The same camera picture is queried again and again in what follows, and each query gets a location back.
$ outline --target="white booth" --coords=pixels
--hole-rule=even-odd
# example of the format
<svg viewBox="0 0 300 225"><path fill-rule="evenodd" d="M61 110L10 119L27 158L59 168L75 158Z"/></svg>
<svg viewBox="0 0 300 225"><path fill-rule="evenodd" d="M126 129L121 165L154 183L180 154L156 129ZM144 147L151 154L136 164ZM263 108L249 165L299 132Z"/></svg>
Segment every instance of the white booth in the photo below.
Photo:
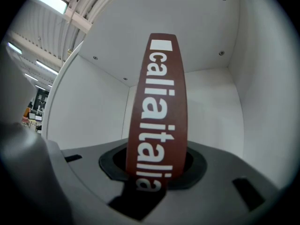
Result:
<svg viewBox="0 0 300 225"><path fill-rule="evenodd" d="M188 140L287 185L300 154L300 57L275 0L111 0L54 81L42 136L62 150L128 137L151 33L177 36Z"/></svg>

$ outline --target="person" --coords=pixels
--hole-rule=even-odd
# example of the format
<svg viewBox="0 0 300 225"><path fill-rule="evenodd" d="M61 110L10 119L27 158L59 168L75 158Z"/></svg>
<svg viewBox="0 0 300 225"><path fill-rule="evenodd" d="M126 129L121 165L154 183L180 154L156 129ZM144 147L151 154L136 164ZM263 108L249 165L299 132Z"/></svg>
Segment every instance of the person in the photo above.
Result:
<svg viewBox="0 0 300 225"><path fill-rule="evenodd" d="M32 108L32 102L30 101L30 103L28 104L28 106L27 106L28 108Z"/></svg>
<svg viewBox="0 0 300 225"><path fill-rule="evenodd" d="M25 118L24 116L22 117L22 122L23 123L29 123L29 119L28 118Z"/></svg>

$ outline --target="black rectangle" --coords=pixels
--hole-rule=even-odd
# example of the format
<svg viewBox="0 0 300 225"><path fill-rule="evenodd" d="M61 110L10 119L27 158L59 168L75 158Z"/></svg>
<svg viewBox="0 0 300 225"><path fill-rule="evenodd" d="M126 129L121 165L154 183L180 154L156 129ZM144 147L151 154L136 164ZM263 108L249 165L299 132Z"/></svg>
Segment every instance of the black rectangle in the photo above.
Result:
<svg viewBox="0 0 300 225"><path fill-rule="evenodd" d="M73 162L73 161L79 160L81 158L82 158L81 155L75 154L75 155L71 155L69 157L65 157L65 160L66 160L67 163L69 163L69 162Z"/></svg>
<svg viewBox="0 0 300 225"><path fill-rule="evenodd" d="M254 210L264 203L264 198L252 186L247 178L237 178L233 180L232 183L238 190L240 196L242 197L250 211Z"/></svg>

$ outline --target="red strap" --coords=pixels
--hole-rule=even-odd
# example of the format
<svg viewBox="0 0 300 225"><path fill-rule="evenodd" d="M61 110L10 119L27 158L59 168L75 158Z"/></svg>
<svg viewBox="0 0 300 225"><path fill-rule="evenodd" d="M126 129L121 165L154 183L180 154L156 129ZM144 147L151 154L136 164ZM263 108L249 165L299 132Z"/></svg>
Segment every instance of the red strap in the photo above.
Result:
<svg viewBox="0 0 300 225"><path fill-rule="evenodd" d="M152 33L132 110L126 171L136 190L157 192L183 173L188 115L177 38Z"/></svg>

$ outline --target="black holder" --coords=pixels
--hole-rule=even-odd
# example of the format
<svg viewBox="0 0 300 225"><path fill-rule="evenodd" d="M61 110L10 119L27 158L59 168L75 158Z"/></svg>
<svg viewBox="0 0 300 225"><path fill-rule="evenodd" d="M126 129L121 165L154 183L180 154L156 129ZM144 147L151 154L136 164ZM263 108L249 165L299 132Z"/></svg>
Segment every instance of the black holder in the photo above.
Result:
<svg viewBox="0 0 300 225"><path fill-rule="evenodd" d="M112 180L127 182L129 175L125 172L127 143L114 148L99 159L99 166ZM168 190L188 189L195 185L205 174L207 162L197 151L187 148L183 174L168 183Z"/></svg>

